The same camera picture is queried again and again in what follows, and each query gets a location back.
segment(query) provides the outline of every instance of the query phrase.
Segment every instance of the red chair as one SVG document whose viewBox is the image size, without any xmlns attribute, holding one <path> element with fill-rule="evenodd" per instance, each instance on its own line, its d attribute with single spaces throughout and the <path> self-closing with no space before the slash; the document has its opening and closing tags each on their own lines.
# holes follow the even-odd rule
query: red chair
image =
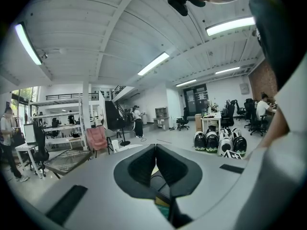
<svg viewBox="0 0 307 230">
<path fill-rule="evenodd" d="M 97 128 L 88 128 L 86 130 L 86 137 L 90 145 L 90 149 L 93 149 L 93 152 L 96 150 L 95 158 L 97 158 L 97 151 L 107 148 L 105 128 L 103 126 L 99 126 Z"/>
</svg>

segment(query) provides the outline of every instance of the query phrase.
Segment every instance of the box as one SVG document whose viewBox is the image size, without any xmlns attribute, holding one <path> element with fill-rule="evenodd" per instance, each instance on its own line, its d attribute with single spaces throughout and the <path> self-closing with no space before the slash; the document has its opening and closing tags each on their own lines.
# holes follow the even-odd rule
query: box
<svg viewBox="0 0 307 230">
<path fill-rule="evenodd" d="M 196 131 L 202 131 L 201 127 L 201 114 L 195 114 Z"/>
</svg>

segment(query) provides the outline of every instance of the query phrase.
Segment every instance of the brick wall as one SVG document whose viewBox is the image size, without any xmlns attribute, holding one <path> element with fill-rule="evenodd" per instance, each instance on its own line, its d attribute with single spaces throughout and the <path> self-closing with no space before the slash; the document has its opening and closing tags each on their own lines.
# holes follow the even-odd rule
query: brick wall
<svg viewBox="0 0 307 230">
<path fill-rule="evenodd" d="M 249 75 L 249 80 L 254 100 L 261 100 L 261 94 L 265 92 L 269 99 L 273 101 L 277 94 L 276 77 L 266 60 Z"/>
</svg>

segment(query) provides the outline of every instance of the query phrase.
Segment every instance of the sneaker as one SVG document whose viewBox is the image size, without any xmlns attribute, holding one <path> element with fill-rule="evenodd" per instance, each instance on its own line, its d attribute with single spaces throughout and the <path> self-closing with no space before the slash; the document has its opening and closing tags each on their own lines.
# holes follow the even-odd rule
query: sneaker
<svg viewBox="0 0 307 230">
<path fill-rule="evenodd" d="M 19 178 L 19 182 L 25 182 L 25 181 L 27 181 L 29 179 L 29 176 L 24 176 L 24 175 L 22 175 L 21 176 L 21 178 Z"/>
</svg>

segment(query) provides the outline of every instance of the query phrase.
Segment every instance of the ceiling light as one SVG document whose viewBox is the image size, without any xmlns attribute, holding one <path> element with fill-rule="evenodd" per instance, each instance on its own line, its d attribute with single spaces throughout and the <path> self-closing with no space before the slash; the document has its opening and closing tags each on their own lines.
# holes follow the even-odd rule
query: ceiling light
<svg viewBox="0 0 307 230">
<path fill-rule="evenodd" d="M 167 53 L 162 53 L 159 55 L 156 59 L 154 59 L 149 65 L 147 65 L 143 70 L 141 70 L 138 75 L 143 76 L 146 72 L 150 71 L 152 68 L 154 68 L 156 65 L 160 64 L 165 59 L 169 58 L 169 55 Z"/>
<path fill-rule="evenodd" d="M 191 83 L 191 82 L 196 82 L 196 79 L 188 81 L 188 82 L 184 82 L 184 83 L 181 83 L 181 84 L 178 84 L 178 85 L 176 85 L 176 87 L 180 87 L 182 85 L 185 85 L 185 84 L 188 84 L 188 83 Z"/>
<path fill-rule="evenodd" d="M 224 70 L 224 71 L 217 71 L 215 74 L 219 74 L 219 73 L 223 73 L 223 72 L 227 72 L 227 71 L 233 71 L 233 70 L 237 70 L 237 69 L 240 69 L 240 67 L 235 67 L 235 68 L 227 69 L 227 70 Z"/>
<path fill-rule="evenodd" d="M 15 30 L 17 32 L 17 35 L 21 41 L 21 43 L 23 44 L 24 48 L 26 49 L 26 51 L 28 52 L 29 56 L 32 58 L 32 60 L 34 61 L 35 64 L 37 65 L 41 65 L 42 61 L 39 58 L 39 56 L 37 55 L 37 53 L 35 52 L 32 43 L 28 37 L 28 34 L 25 30 L 24 27 L 24 23 L 21 22 L 18 25 L 15 26 Z"/>
<path fill-rule="evenodd" d="M 235 21 L 229 21 L 229 22 L 225 22 L 222 24 L 207 27 L 206 31 L 207 31 L 208 36 L 212 36 L 214 34 L 217 34 L 223 31 L 227 31 L 227 30 L 242 27 L 242 26 L 254 25 L 254 24 L 255 24 L 254 17 L 247 17 L 247 18 L 238 19 Z"/>
</svg>

